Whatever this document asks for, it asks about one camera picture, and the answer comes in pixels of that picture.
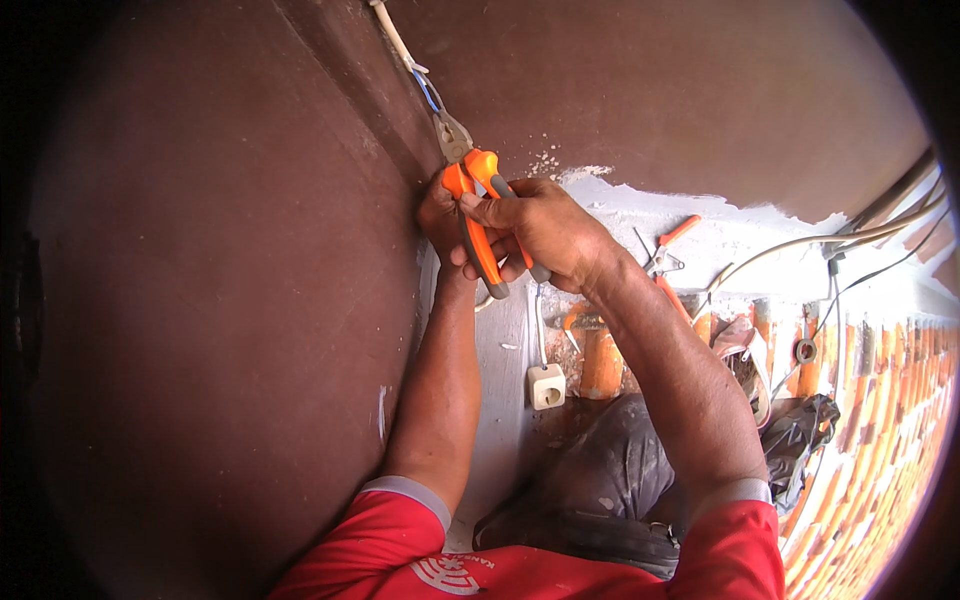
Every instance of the red shirt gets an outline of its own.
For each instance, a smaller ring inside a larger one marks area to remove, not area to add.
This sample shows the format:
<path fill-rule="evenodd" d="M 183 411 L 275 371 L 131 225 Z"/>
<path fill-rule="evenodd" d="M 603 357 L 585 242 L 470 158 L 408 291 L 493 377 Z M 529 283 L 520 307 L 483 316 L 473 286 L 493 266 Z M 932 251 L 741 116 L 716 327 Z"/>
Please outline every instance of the red shirt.
<path fill-rule="evenodd" d="M 277 585 L 272 600 L 305 598 L 783 598 L 777 512 L 758 500 L 722 504 L 686 536 L 673 579 L 642 569 L 508 546 L 444 554 L 444 528 L 394 492 L 361 492 L 344 521 Z"/>

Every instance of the black plastic bag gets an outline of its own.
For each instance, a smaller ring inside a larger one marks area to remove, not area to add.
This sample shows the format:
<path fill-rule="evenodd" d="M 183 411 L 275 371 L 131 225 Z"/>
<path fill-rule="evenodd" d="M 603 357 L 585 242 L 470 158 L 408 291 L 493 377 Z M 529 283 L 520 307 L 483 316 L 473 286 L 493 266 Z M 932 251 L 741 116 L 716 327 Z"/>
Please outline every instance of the black plastic bag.
<path fill-rule="evenodd" d="M 784 516 L 800 502 L 806 461 L 817 448 L 829 444 L 840 419 L 830 396 L 818 394 L 780 417 L 763 432 L 760 442 L 770 473 L 770 492 L 777 514 Z M 821 425 L 827 423 L 821 431 Z"/>

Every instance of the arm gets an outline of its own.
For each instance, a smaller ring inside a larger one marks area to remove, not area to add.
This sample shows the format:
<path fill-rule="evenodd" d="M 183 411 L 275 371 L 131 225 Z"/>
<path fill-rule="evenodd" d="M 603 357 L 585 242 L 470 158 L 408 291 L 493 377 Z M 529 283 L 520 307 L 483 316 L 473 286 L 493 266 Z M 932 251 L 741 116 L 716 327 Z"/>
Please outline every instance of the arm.
<path fill-rule="evenodd" d="M 440 497 L 450 514 L 467 485 L 480 418 L 480 369 L 473 340 L 476 283 L 449 262 L 460 241 L 456 207 L 434 180 L 417 218 L 441 258 L 420 351 L 399 398 L 382 474 L 402 475 Z"/>
<path fill-rule="evenodd" d="M 511 181 L 522 198 L 461 199 L 478 223 L 511 232 L 492 246 L 508 255 L 504 278 L 521 273 L 517 238 L 553 271 L 558 288 L 582 293 L 603 315 L 636 374 L 670 464 L 698 507 L 713 492 L 767 470 L 750 404 L 713 352 L 634 258 L 549 180 Z M 451 259 L 477 274 L 462 247 Z"/>

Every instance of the red sleeve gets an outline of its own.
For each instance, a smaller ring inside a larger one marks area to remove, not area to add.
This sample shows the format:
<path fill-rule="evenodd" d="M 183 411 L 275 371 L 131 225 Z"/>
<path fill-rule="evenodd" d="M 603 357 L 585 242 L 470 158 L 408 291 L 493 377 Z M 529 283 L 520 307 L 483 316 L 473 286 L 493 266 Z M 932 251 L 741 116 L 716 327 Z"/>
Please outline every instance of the red sleeve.
<path fill-rule="evenodd" d="M 444 528 L 430 509 L 393 492 L 364 492 L 347 516 L 297 563 L 271 600 L 326 598 L 440 552 Z"/>
<path fill-rule="evenodd" d="M 683 600 L 783 598 L 777 532 L 777 511 L 766 502 L 739 500 L 710 510 L 686 536 L 667 595 Z"/>

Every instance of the red tool handle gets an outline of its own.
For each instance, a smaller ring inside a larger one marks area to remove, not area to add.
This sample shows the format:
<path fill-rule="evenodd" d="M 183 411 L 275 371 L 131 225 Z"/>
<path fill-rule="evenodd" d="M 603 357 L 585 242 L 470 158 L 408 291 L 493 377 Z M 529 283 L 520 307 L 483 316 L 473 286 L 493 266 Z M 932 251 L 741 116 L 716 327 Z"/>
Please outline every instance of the red tool handle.
<path fill-rule="evenodd" d="M 692 217 L 690 217 L 689 219 L 687 219 L 686 221 L 684 221 L 684 223 L 683 223 L 682 225 L 680 225 L 678 228 L 674 229 L 673 231 L 670 231 L 669 233 L 665 233 L 664 235 L 660 236 L 660 240 L 658 241 L 658 243 L 659 243 L 661 246 L 669 246 L 670 244 L 672 244 L 673 242 L 675 242 L 675 241 L 677 240 L 677 238 L 679 238 L 681 235 L 683 235 L 683 234 L 687 233 L 688 231 L 690 231 L 691 229 L 693 229 L 693 226 L 697 225 L 698 223 L 700 223 L 700 222 L 703 221 L 703 220 L 704 220 L 704 218 L 701 217 L 700 215 L 693 215 Z"/>
<path fill-rule="evenodd" d="M 666 294 L 670 302 L 673 303 L 673 307 L 677 309 L 677 312 L 686 320 L 686 324 L 693 326 L 693 319 L 690 319 L 690 314 L 686 312 L 686 307 L 684 303 L 680 301 L 680 297 L 677 296 L 677 293 L 673 291 L 673 287 L 667 283 L 666 277 L 658 275 L 654 277 L 654 283 L 657 284 L 663 293 Z"/>
<path fill-rule="evenodd" d="M 516 192 L 497 171 L 497 163 L 496 154 L 476 148 L 464 156 L 464 166 L 467 167 L 467 172 L 474 179 L 480 181 L 480 184 L 484 186 L 484 189 L 490 193 L 492 198 L 516 198 Z M 550 273 L 550 270 L 535 263 L 522 246 L 520 246 L 520 253 L 523 254 L 523 262 L 530 270 L 530 275 L 533 276 L 536 283 L 544 283 L 552 277 L 553 274 Z"/>
<path fill-rule="evenodd" d="M 444 169 L 441 184 L 457 200 L 460 200 L 465 192 L 472 194 L 476 190 L 473 185 L 473 178 L 464 173 L 460 163 L 451 164 Z M 483 282 L 487 285 L 490 295 L 497 300 L 503 300 L 510 296 L 510 289 L 507 287 L 507 282 L 500 277 L 500 269 L 496 265 L 496 257 L 493 256 L 493 250 L 487 240 L 487 232 L 483 226 L 461 211 L 460 231 L 464 235 L 464 247 L 467 249 L 467 254 L 473 261 L 473 266 L 480 273 L 480 277 L 483 278 Z"/>

